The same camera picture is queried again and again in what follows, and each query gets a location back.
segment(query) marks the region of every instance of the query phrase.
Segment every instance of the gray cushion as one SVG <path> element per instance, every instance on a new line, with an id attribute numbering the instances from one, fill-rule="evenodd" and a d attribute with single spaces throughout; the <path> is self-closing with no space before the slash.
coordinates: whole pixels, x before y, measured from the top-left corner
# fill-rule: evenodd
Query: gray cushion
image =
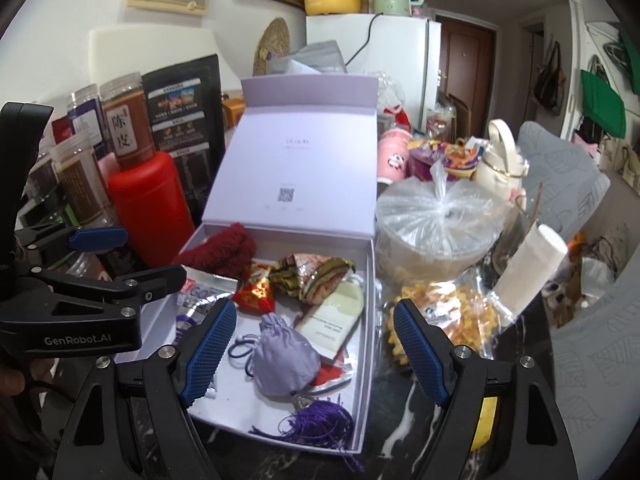
<path id="1" fill-rule="evenodd" d="M 518 146 L 529 161 L 529 174 L 522 179 L 527 197 L 535 198 L 543 184 L 540 222 L 570 240 L 600 204 L 609 179 L 584 149 L 532 121 L 520 127 Z"/>
<path id="2" fill-rule="evenodd" d="M 552 333 L 556 402 L 580 480 L 609 467 L 640 416 L 640 248 L 616 285 Z"/>

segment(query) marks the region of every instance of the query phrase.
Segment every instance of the plastic jar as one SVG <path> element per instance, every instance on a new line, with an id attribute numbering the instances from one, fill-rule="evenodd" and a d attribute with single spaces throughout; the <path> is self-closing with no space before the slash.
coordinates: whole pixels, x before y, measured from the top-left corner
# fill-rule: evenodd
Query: plastic jar
<path id="1" fill-rule="evenodd" d="M 20 224 L 24 227 L 51 224 L 53 222 L 78 225 L 76 216 L 66 203 L 65 192 L 61 186 L 56 186 L 40 202 L 29 200 L 18 212 L 18 218 L 20 219 Z"/>
<path id="2" fill-rule="evenodd" d="M 49 155 L 53 147 L 53 139 L 45 136 L 38 147 L 38 158 L 27 176 L 24 192 L 35 203 L 42 202 L 58 186 L 56 172 Z"/>
<path id="3" fill-rule="evenodd" d="M 116 225 L 118 216 L 105 191 L 89 137 L 70 137 L 51 150 L 51 158 L 66 199 L 80 225 Z"/>
<path id="4" fill-rule="evenodd" d="M 140 72 L 105 83 L 100 86 L 100 95 L 120 167 L 128 170 L 154 156 L 156 147 L 146 113 Z"/>
<path id="5" fill-rule="evenodd" d="M 89 85 L 73 92 L 66 104 L 74 135 L 86 135 L 94 147 L 95 158 L 100 160 L 109 153 L 109 144 L 98 85 Z"/>

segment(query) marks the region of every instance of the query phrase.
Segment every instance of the silver snack packet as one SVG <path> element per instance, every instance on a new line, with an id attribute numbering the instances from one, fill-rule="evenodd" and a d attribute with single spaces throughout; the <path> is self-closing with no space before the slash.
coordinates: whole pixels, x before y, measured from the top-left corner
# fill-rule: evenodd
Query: silver snack packet
<path id="1" fill-rule="evenodd" d="M 238 290 L 238 280 L 183 267 L 187 271 L 187 281 L 175 294 L 174 345 L 180 342 L 188 329 L 202 323 L 217 300 L 231 296 Z M 216 397 L 215 376 L 211 378 L 205 397 Z"/>

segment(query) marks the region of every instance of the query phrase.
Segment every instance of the black clamp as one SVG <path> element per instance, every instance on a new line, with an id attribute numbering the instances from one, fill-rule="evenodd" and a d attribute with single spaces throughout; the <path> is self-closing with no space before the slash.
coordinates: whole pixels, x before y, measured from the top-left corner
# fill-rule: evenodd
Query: black clamp
<path id="1" fill-rule="evenodd" d="M 177 346 L 117 365 L 100 357 L 66 425 L 53 480 L 155 478 L 136 438 L 135 397 L 148 403 L 171 480 L 219 480 L 186 409 L 206 392 L 235 328 L 236 306 L 223 298 Z"/>
<path id="2" fill-rule="evenodd" d="M 482 401 L 498 397 L 488 480 L 577 480 L 571 443 L 540 367 L 529 356 L 515 363 L 481 358 L 454 346 L 410 300 L 394 309 L 394 328 L 424 393 L 446 408 L 419 478 L 458 480 L 476 433 Z"/>

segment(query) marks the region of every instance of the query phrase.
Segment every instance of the gift box lid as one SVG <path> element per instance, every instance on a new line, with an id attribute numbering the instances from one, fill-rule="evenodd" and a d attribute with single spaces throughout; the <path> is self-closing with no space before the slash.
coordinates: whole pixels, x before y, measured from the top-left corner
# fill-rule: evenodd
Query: gift box lid
<path id="1" fill-rule="evenodd" d="M 202 221 L 373 238 L 377 78 L 270 75 L 242 90 Z"/>

